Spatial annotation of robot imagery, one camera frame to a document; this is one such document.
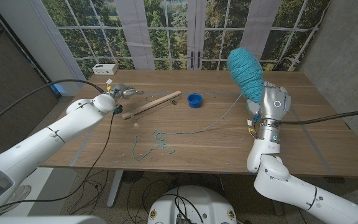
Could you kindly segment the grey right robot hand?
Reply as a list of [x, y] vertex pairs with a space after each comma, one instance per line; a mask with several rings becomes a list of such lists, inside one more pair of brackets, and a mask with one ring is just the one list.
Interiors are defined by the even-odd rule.
[[291, 96], [282, 86], [264, 81], [260, 102], [247, 99], [247, 109], [252, 115], [259, 115], [261, 119], [281, 121], [291, 108]]

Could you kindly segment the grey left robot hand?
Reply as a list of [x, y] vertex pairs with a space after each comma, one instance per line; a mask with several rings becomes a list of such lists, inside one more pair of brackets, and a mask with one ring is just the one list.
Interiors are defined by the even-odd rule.
[[112, 87], [110, 90], [108, 90], [107, 93], [115, 100], [118, 100], [120, 98], [128, 100], [134, 95], [143, 95], [144, 91], [137, 90], [133, 86], [127, 84], [119, 83]]

